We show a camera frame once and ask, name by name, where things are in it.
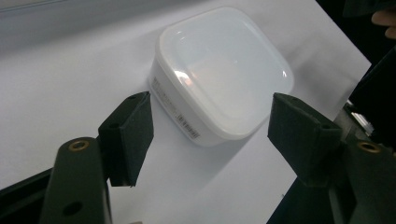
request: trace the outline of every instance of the mounting hole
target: mounting hole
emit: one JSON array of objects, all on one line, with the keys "label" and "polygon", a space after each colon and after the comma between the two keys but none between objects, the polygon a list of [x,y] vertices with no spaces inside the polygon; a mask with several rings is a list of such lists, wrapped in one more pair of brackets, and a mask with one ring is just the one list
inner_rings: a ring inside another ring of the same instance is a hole
[{"label": "mounting hole", "polygon": [[64,207],[64,216],[70,217],[77,214],[82,209],[81,202],[73,202]]},{"label": "mounting hole", "polygon": [[358,147],[360,147],[364,151],[371,152],[371,153],[378,153],[381,151],[381,149],[379,147],[377,147],[376,145],[374,145],[372,143],[368,143],[368,142],[359,142]]},{"label": "mounting hole", "polygon": [[70,144],[69,150],[70,151],[81,151],[81,150],[87,148],[89,145],[90,145],[90,143],[88,141],[80,140],[80,141],[76,141],[76,142]]},{"label": "mounting hole", "polygon": [[120,127],[120,125],[119,125],[118,123],[112,123],[112,124],[110,124],[110,126],[108,126],[108,127],[111,128],[111,129],[117,129],[117,128]]}]

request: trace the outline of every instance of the label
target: label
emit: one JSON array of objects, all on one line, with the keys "label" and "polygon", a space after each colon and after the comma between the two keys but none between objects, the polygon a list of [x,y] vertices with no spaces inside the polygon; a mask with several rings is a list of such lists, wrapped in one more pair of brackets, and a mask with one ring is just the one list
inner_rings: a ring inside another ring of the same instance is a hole
[{"label": "label", "polygon": [[177,124],[188,134],[188,136],[191,139],[195,139],[195,138],[201,136],[194,128],[192,128],[192,126],[189,124],[189,122],[177,110],[175,105],[172,104],[172,101],[169,99],[169,97],[163,91],[163,88],[161,87],[161,84],[157,80],[156,77],[151,82],[151,87],[152,87],[152,89],[154,89],[154,91],[157,94],[158,98],[163,103],[163,107],[165,107],[165,109],[169,112],[169,114],[172,117],[174,117],[174,119],[177,122]]}]

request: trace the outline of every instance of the black metal bracket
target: black metal bracket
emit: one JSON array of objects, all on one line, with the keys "label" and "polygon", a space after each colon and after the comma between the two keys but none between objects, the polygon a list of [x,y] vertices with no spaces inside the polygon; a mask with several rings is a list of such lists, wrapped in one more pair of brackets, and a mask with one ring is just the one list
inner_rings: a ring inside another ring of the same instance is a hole
[{"label": "black metal bracket", "polygon": [[[396,223],[393,150],[371,141],[345,110],[332,122],[303,101],[275,93],[268,137],[303,183],[293,186],[321,195],[320,201],[330,204],[334,223]],[[318,187],[328,195],[323,196]],[[284,200],[294,203],[288,195]],[[282,206],[269,223],[306,222],[316,213],[324,214],[317,217],[318,223],[329,222],[326,212],[316,210],[315,206],[321,207],[318,204],[294,204],[292,209],[300,213]]]},{"label": "black metal bracket", "polygon": [[52,169],[2,189],[0,223],[111,223],[106,181],[135,186],[152,138],[149,92],[126,98],[97,138],[64,143]]}]

